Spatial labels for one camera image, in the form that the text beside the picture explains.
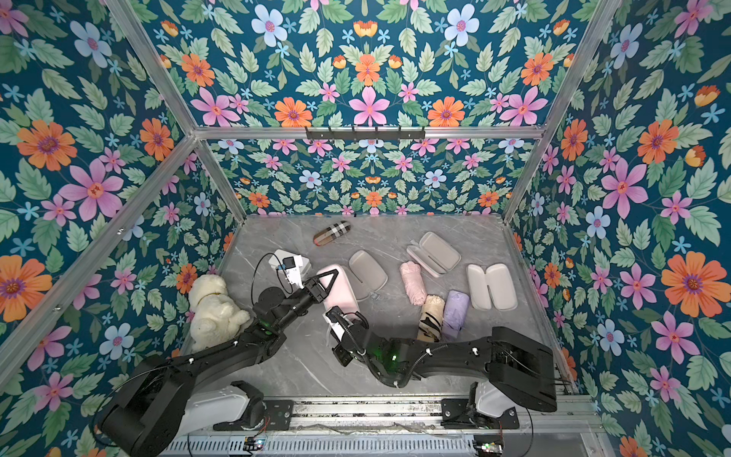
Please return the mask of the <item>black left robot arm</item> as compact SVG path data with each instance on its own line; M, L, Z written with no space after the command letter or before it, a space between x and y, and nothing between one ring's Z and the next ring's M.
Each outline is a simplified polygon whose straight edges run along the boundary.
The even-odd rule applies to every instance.
M239 335L187 356L145 359L104 409L95 413L91 427L129 456L159 455L178 434L196 388L268 361L286 342L285 329L312 306L325 302L335 282L344 277L332 268L308 278L291 295L268 288L256 304L267 312Z

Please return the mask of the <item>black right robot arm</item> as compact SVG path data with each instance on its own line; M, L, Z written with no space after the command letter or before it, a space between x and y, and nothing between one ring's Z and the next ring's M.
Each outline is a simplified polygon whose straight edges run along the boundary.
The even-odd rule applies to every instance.
M402 390L409 382L432 376L482 379L512 403L531 411L557 411L553 352L547 346L507 327L466 342L425 342L385 338L351 319L340 308L326 312L336 351L363 363L373 377Z

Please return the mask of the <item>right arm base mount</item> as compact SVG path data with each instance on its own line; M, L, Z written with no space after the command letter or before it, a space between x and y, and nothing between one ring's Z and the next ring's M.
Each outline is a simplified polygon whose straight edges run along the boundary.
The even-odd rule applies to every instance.
M473 383L467 398L441 401L443 428L466 430L517 430L520 421L516 404L488 382Z

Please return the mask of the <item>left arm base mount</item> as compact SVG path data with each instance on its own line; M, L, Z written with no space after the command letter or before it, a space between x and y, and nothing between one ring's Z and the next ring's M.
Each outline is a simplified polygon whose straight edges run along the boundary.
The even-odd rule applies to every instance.
M244 381L220 390L198 392L188 400L177 437L198 430L287 430L293 415L292 400L265 399Z

